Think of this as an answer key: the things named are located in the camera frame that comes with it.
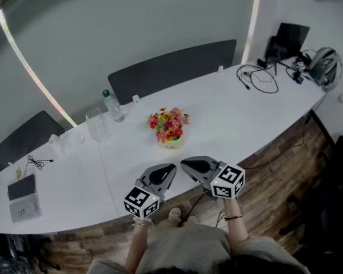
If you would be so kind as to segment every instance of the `bottle cap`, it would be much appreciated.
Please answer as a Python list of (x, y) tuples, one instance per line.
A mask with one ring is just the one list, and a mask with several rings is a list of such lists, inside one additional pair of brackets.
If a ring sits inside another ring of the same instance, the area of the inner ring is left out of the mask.
[(104, 96), (105, 98), (108, 98), (108, 97), (110, 96), (110, 92), (109, 92), (108, 89), (103, 90), (102, 93), (103, 93), (103, 96)]

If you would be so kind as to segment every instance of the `water bottle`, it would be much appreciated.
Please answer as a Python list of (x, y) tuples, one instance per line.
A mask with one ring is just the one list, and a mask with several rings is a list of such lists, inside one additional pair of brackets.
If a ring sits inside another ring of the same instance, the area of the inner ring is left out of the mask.
[(114, 94), (111, 94), (109, 90), (103, 90), (104, 104), (110, 111), (113, 119), (116, 122), (121, 122), (125, 119), (125, 112), (123, 111), (121, 105), (119, 104), (117, 98)]

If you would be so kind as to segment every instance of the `keyboard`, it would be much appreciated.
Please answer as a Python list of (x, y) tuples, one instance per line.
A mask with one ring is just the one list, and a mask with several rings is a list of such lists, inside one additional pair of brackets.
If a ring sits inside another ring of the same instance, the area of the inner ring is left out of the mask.
[(26, 178), (7, 186), (9, 193), (9, 200), (15, 200), (30, 194), (35, 193), (35, 178), (34, 175), (27, 176)]

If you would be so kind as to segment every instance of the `flower arrangement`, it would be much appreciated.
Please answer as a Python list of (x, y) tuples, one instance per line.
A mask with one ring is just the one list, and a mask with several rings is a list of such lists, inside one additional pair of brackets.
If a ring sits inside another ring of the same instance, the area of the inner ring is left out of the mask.
[(189, 115), (184, 110), (173, 107), (170, 111), (166, 107), (160, 108), (159, 113), (151, 114), (147, 120), (151, 129), (156, 130), (158, 142), (178, 140), (183, 135), (183, 126), (189, 124)]

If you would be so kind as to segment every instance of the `small white box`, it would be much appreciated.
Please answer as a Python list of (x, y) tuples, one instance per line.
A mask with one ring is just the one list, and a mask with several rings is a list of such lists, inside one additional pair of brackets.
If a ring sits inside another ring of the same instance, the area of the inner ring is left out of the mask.
[(235, 199), (245, 184), (245, 170), (239, 166), (226, 165), (212, 180), (212, 195)]
[(160, 198), (144, 189), (134, 186), (123, 200), (125, 209), (133, 216), (145, 219), (160, 207)]

